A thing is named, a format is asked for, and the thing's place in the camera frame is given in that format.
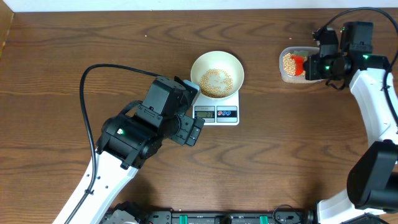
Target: clear plastic container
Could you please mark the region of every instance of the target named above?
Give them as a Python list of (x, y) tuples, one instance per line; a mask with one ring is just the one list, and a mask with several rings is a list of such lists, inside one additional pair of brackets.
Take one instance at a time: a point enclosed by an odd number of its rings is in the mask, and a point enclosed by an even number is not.
[(293, 53), (295, 50), (305, 50), (308, 51), (308, 56), (316, 54), (319, 52), (318, 47), (288, 47), (280, 53), (279, 56), (279, 70), (282, 75), (282, 79), (288, 83), (316, 83), (322, 80), (306, 80), (305, 77), (289, 75), (284, 70), (284, 55), (287, 53)]

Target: red object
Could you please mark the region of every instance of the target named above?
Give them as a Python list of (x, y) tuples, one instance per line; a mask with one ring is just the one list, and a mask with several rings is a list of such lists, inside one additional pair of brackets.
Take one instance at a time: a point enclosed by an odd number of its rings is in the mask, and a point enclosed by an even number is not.
[(294, 59), (296, 63), (296, 73), (295, 75), (301, 75), (301, 73), (304, 72), (303, 64), (304, 64), (304, 58), (298, 55), (293, 55), (292, 59)]

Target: wooden tabletop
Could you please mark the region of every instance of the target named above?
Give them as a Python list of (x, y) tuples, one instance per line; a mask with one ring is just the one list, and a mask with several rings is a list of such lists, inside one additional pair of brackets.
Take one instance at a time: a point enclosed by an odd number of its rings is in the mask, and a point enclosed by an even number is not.
[[(207, 126), (195, 147), (165, 140), (113, 205), (182, 210), (310, 208), (343, 190), (368, 149), (349, 90), (282, 81), (279, 54), (315, 46), (311, 32), (341, 10), (17, 13), (0, 60), (0, 222), (51, 223), (79, 183), (90, 147), (78, 97), (83, 71), (116, 63), (190, 78), (203, 53), (224, 50), (245, 71), (238, 126)], [(398, 19), (397, 9), (388, 9)], [(374, 23), (374, 52), (392, 58), (387, 19), (356, 12), (337, 19)], [(86, 106), (95, 140), (151, 77), (93, 70)], [(398, 222), (397, 215), (383, 216)]]

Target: scale label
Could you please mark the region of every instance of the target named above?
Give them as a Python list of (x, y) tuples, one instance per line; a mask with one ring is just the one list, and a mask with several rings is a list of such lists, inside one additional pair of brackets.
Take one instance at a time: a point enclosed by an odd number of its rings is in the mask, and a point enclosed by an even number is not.
[(216, 122), (215, 106), (196, 106), (195, 117), (203, 118), (205, 122)]
[(238, 122), (237, 106), (217, 106), (217, 122), (235, 123)]

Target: white bowl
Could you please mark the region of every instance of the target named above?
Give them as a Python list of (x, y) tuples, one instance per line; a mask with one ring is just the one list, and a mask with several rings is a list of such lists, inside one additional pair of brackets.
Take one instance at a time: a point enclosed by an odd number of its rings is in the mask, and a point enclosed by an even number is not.
[(233, 86), (226, 97), (212, 98), (201, 94), (204, 97), (212, 100), (222, 100), (232, 96), (241, 88), (244, 79), (243, 66), (234, 55), (222, 51), (213, 51), (200, 56), (192, 65), (191, 81), (200, 86), (202, 76), (210, 69), (222, 69), (226, 71), (233, 80)]

